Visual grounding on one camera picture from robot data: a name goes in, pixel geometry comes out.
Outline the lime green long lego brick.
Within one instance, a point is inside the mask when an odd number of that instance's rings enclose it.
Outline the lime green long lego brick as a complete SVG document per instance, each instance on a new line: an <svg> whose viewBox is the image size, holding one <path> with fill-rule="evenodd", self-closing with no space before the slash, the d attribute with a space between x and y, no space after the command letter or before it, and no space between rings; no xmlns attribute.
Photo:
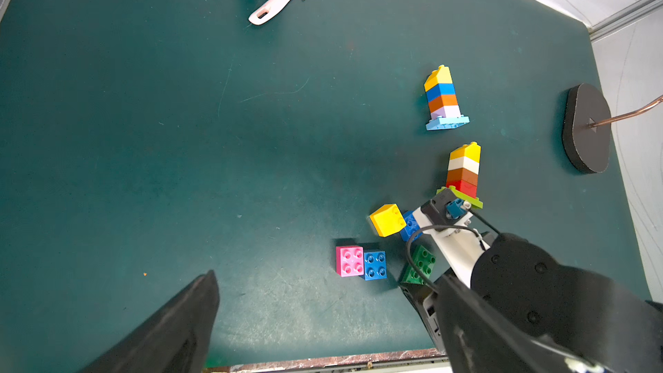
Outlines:
<svg viewBox="0 0 663 373"><path fill-rule="evenodd" d="M439 194L443 191L450 191L456 198L469 202L475 208L483 209L483 202L481 202L479 198L473 198L470 195L457 190L455 186L444 186L443 188L438 189L436 193Z"/></svg>

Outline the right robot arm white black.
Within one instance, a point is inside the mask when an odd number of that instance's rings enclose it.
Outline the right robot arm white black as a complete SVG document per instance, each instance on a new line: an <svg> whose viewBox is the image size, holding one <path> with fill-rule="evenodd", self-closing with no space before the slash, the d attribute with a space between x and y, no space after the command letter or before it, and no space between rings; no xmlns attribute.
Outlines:
<svg viewBox="0 0 663 373"><path fill-rule="evenodd" d="M662 307L502 234L464 283L402 283L456 372L659 372Z"/></svg>

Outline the orange lego brick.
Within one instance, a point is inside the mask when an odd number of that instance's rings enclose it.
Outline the orange lego brick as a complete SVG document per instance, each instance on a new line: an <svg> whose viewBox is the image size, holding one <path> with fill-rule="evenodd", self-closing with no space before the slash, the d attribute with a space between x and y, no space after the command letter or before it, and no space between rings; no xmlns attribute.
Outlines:
<svg viewBox="0 0 663 373"><path fill-rule="evenodd" d="M428 102L428 107L431 113L434 113L442 109L443 107L451 107L457 105L458 101L455 94L440 95Z"/></svg>
<svg viewBox="0 0 663 373"><path fill-rule="evenodd" d="M458 187L458 182L469 183L473 186L478 184L478 174L470 171L469 169L454 169L447 172L446 184Z"/></svg>

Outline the dark green long lego brick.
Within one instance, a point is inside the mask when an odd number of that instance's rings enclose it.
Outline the dark green long lego brick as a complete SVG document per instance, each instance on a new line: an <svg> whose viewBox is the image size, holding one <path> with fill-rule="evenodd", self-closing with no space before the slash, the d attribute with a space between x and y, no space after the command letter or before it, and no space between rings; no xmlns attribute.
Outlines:
<svg viewBox="0 0 663 373"><path fill-rule="evenodd" d="M415 264L415 267L418 268L426 276L426 278L431 278L434 266L436 264L436 258L433 253L424 245L416 245L411 247L410 256ZM409 264L409 262L406 262L399 284L424 285L425 282L422 280L417 271Z"/></svg>

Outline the red lego brick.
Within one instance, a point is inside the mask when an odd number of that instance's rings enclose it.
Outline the red lego brick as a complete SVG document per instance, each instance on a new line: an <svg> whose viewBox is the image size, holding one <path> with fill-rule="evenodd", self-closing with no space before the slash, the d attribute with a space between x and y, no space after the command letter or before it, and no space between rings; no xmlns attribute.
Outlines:
<svg viewBox="0 0 663 373"><path fill-rule="evenodd" d="M467 181L450 181L446 185L448 188L455 189L459 193L463 193L466 196L469 196L470 198L476 198L477 192L478 192L478 187L474 184L471 184Z"/></svg>

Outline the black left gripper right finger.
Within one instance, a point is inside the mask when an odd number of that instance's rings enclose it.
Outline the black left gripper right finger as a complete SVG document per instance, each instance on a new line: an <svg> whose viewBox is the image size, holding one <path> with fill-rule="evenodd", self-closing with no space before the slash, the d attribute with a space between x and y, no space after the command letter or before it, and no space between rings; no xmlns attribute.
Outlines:
<svg viewBox="0 0 663 373"><path fill-rule="evenodd" d="M565 358L537 345L455 277L440 276L434 308L455 372L568 372Z"/></svg>

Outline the orange lego brick front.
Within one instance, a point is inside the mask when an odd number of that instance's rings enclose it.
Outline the orange lego brick front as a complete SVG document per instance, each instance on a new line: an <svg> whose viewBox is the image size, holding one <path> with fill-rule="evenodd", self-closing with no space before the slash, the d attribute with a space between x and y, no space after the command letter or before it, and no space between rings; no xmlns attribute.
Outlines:
<svg viewBox="0 0 663 373"><path fill-rule="evenodd" d="M446 184L458 187L458 182L469 183L473 186L478 184L478 174L470 171L469 169L454 169L447 172Z"/></svg>

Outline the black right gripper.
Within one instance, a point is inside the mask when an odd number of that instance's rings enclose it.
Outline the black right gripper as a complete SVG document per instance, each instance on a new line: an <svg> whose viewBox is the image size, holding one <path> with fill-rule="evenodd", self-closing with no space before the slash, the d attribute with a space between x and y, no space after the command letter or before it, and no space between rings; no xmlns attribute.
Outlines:
<svg viewBox="0 0 663 373"><path fill-rule="evenodd" d="M402 283L401 290L417 314L419 314L435 348L440 353L446 354L434 308L437 295L428 285L422 284Z"/></svg>

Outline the purple lego brick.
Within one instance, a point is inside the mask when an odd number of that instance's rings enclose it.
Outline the purple lego brick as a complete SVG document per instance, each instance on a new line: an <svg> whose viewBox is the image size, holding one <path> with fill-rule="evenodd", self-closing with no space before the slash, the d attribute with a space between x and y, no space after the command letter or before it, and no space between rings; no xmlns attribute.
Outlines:
<svg viewBox="0 0 663 373"><path fill-rule="evenodd" d="M436 119L438 117L443 118L457 118L461 117L462 114L459 110L458 105L447 105L438 108L438 110L431 112L431 119Z"/></svg>

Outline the cream lego brick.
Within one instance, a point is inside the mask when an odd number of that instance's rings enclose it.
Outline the cream lego brick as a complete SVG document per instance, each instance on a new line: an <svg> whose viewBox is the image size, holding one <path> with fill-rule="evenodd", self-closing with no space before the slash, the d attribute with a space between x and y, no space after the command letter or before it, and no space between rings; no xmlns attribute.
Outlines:
<svg viewBox="0 0 663 373"><path fill-rule="evenodd" d="M458 157L455 159L451 159L448 163L448 171L453 171L457 169L465 169L473 174L478 174L479 173L479 166L480 163L472 160L469 157Z"/></svg>

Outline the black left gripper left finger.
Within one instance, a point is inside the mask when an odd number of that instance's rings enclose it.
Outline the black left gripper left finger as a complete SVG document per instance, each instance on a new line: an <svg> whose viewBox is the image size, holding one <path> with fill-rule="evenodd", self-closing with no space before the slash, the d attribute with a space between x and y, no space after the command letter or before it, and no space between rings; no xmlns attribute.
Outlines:
<svg viewBox="0 0 663 373"><path fill-rule="evenodd" d="M219 309L215 272L196 277L83 372L202 372Z"/></svg>

